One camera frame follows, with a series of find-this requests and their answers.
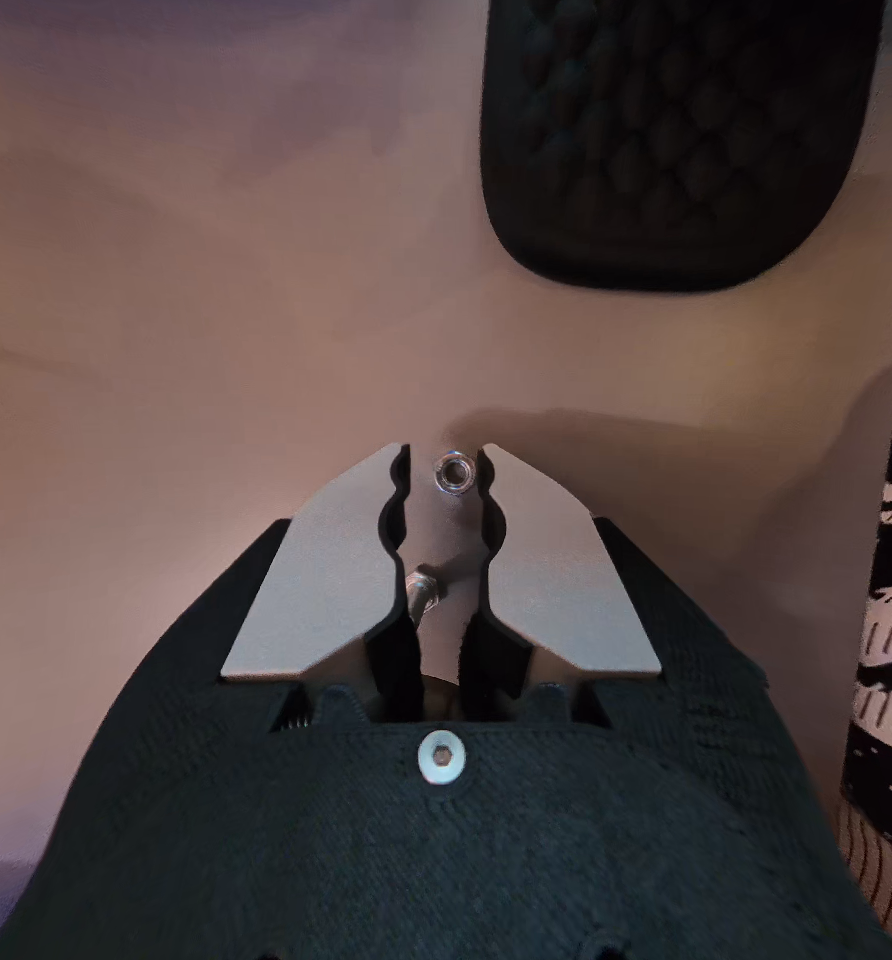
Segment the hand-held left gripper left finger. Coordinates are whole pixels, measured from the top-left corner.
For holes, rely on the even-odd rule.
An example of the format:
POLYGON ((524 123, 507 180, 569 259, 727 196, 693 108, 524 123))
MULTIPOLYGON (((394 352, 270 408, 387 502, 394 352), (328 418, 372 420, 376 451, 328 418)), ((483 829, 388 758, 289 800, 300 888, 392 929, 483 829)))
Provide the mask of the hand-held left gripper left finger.
POLYGON ((367 644, 405 608, 410 448, 322 486, 289 523, 221 668, 227 682, 370 682, 367 644))

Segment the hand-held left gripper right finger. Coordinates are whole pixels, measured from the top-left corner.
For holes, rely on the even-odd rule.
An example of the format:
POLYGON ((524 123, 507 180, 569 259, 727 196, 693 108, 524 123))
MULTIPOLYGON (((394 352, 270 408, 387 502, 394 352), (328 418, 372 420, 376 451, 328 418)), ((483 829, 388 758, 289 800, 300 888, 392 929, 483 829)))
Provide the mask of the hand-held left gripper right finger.
POLYGON ((493 443, 479 452, 489 557, 479 613, 494 682, 651 680, 661 664, 591 512, 493 443))

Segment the large silver hex bolt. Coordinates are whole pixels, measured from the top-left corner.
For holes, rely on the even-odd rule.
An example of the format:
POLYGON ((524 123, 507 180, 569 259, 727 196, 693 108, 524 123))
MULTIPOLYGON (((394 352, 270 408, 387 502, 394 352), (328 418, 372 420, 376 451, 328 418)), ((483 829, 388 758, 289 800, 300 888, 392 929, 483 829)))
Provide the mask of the large silver hex bolt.
POLYGON ((447 588, 440 572, 425 564, 408 573, 404 585, 408 616, 417 631, 424 617, 447 595, 447 588))

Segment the silver hex nut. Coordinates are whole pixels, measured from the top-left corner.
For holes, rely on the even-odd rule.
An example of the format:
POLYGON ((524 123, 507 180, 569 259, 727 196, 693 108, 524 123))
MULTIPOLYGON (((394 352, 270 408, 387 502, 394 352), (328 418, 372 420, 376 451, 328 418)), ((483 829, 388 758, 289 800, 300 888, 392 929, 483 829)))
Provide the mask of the silver hex nut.
POLYGON ((440 492, 451 497, 463 497, 476 486, 476 459, 451 450, 436 461, 433 474, 440 492))

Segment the black honeycomb wrist pad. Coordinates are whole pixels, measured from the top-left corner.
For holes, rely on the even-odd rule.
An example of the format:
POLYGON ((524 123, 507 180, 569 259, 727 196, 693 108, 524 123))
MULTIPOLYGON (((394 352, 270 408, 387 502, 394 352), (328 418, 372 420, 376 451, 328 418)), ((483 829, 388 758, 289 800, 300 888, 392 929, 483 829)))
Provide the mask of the black honeycomb wrist pad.
POLYGON ((483 198, 525 269, 713 292, 792 254, 860 142, 883 1, 495 1, 483 198))

